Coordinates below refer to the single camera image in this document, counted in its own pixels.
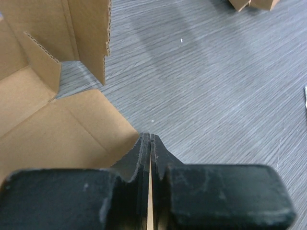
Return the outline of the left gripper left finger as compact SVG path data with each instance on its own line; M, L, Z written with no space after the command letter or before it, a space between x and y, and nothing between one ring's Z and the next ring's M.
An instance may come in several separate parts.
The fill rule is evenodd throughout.
M24 169L0 188L3 230L144 230L150 135L109 168Z

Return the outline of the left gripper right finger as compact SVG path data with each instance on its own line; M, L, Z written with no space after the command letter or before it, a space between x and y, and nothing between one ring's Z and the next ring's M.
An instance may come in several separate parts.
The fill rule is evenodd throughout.
M295 208L276 170L261 164L184 164L151 135L156 230L286 230Z

